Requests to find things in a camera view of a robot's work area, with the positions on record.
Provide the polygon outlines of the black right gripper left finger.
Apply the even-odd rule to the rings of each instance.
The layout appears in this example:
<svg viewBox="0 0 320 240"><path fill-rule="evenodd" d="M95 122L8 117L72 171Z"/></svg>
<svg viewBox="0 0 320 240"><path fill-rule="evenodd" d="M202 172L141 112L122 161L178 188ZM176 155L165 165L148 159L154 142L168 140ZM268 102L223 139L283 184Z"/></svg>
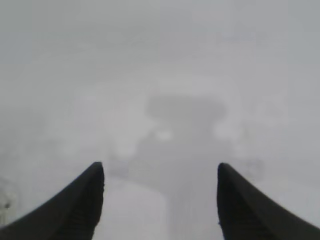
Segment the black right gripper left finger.
<svg viewBox="0 0 320 240"><path fill-rule="evenodd" d="M4 226L2 240L91 240L104 202L105 173L93 162L59 193Z"/></svg>

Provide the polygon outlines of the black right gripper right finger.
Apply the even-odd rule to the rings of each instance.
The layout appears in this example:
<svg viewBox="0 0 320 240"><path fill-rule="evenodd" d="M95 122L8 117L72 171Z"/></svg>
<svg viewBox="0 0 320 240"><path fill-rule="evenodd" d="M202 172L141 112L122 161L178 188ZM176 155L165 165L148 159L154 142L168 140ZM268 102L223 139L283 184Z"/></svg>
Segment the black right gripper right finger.
<svg viewBox="0 0 320 240"><path fill-rule="evenodd" d="M225 240L318 240L320 229L269 198L230 164L217 168L216 204Z"/></svg>

